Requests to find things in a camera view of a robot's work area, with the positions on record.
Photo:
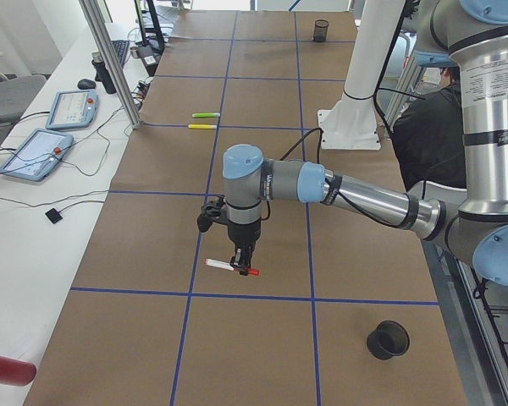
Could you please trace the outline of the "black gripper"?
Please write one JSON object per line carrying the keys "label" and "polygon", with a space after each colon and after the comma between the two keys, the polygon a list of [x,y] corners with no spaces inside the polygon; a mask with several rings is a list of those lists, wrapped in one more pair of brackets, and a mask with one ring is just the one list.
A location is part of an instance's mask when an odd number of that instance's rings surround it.
{"label": "black gripper", "polygon": [[230,260],[230,265],[237,271],[244,270],[244,274],[249,274],[252,253],[261,236],[261,223],[237,224],[230,222],[227,229],[229,239],[235,246],[235,254]]}

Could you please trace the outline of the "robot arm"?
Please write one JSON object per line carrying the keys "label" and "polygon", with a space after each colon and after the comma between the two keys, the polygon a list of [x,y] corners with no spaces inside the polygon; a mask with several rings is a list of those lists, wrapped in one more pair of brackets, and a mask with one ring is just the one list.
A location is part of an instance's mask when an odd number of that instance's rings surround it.
{"label": "robot arm", "polygon": [[410,230],[508,286],[508,1],[424,2],[419,48],[457,64],[456,102],[424,101],[396,121],[397,193],[313,162],[275,161],[254,145],[224,153],[224,216],[246,275],[265,200],[322,203]]}

